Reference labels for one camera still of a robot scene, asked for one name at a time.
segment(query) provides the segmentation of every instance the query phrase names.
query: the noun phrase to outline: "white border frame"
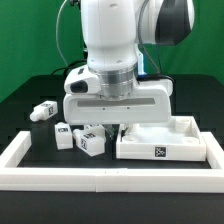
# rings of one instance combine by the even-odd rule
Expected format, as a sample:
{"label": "white border frame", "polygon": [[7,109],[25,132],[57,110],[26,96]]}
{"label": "white border frame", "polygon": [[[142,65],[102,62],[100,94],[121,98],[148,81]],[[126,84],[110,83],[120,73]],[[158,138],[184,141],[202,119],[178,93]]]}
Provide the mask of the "white border frame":
{"label": "white border frame", "polygon": [[224,152],[210,132],[202,136],[212,169],[17,168],[31,146],[23,131],[0,156],[0,190],[224,193]]}

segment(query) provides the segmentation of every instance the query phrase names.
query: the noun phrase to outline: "green screen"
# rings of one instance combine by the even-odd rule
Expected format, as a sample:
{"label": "green screen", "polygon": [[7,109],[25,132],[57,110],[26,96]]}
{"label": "green screen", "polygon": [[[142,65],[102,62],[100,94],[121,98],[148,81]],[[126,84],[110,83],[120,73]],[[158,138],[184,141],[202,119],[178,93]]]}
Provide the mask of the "green screen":
{"label": "green screen", "polygon": [[[55,41],[57,13],[63,0],[0,1],[0,101],[30,77],[64,67]],[[207,74],[224,83],[224,1],[194,0],[193,32],[175,47],[159,47],[166,74]],[[60,23],[60,43],[70,63],[82,58],[78,7],[66,5]],[[153,56],[154,50],[148,47]]]}

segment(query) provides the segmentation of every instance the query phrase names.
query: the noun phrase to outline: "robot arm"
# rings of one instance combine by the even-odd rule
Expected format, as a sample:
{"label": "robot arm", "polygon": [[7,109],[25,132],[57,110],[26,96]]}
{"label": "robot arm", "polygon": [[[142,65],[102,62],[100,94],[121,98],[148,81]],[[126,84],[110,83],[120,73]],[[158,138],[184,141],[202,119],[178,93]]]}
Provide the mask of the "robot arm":
{"label": "robot arm", "polygon": [[141,30],[144,43],[176,45],[189,35],[194,21],[192,0],[81,1],[88,62],[73,70],[65,82],[64,113],[69,124],[170,119],[172,82],[136,81],[138,24],[147,2]]}

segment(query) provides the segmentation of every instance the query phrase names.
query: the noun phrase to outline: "sticker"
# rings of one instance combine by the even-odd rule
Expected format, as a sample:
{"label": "sticker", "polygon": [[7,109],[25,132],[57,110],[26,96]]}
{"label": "sticker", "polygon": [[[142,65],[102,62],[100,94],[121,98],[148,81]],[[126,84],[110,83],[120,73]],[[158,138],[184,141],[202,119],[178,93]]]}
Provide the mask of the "sticker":
{"label": "sticker", "polygon": [[85,150],[87,150],[87,144],[86,144],[86,140],[81,138],[81,147]]}
{"label": "sticker", "polygon": [[48,111],[49,111],[49,116],[51,116],[51,115],[54,113],[54,109],[53,109],[53,107],[50,107],[50,108],[48,109]]}
{"label": "sticker", "polygon": [[165,158],[167,155],[166,147],[155,147],[155,157]]}
{"label": "sticker", "polygon": [[42,107],[49,107],[49,106],[51,106],[51,104],[49,104],[49,103],[43,103],[43,104],[41,104],[41,106]]}
{"label": "sticker", "polygon": [[90,138],[95,138],[96,136],[92,133],[89,133],[87,135],[84,135],[85,138],[90,139]]}
{"label": "sticker", "polygon": [[68,132],[68,128],[59,128],[58,132]]}

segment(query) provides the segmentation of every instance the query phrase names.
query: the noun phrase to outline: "black table surface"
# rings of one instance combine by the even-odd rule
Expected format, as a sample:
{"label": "black table surface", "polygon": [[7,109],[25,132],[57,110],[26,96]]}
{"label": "black table surface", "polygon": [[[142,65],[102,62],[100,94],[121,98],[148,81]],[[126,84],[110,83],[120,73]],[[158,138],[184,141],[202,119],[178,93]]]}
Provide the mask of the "black table surface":
{"label": "black table surface", "polygon": [[[194,116],[201,131],[224,148],[224,86],[207,75],[176,75],[172,114]],[[20,167],[210,168],[207,162],[117,160],[107,136],[106,153],[89,157],[74,146],[58,151],[54,125],[63,122],[64,79],[41,75],[0,103],[0,153],[19,131],[29,130],[32,146]],[[33,107],[58,102],[47,121],[31,122]],[[0,192],[0,223],[224,223],[224,194]]]}

